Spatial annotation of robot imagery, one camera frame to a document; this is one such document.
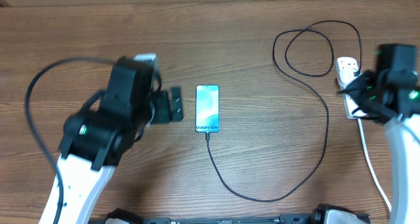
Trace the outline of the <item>Samsung Galaxy smartphone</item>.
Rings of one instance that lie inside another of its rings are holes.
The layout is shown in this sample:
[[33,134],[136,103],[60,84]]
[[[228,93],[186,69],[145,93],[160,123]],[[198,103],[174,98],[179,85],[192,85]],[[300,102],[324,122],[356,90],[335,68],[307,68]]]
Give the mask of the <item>Samsung Galaxy smartphone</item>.
[[219,95],[218,85],[198,85],[196,87],[196,132],[219,132]]

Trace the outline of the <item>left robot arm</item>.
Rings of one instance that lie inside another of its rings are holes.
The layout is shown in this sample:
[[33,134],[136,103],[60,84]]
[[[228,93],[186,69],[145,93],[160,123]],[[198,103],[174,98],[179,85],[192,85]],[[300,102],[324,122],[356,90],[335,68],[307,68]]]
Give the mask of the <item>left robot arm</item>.
[[97,91],[64,123],[54,184],[40,223],[88,223],[123,154],[152,124],[183,119],[180,88],[162,90],[154,53],[113,63]]

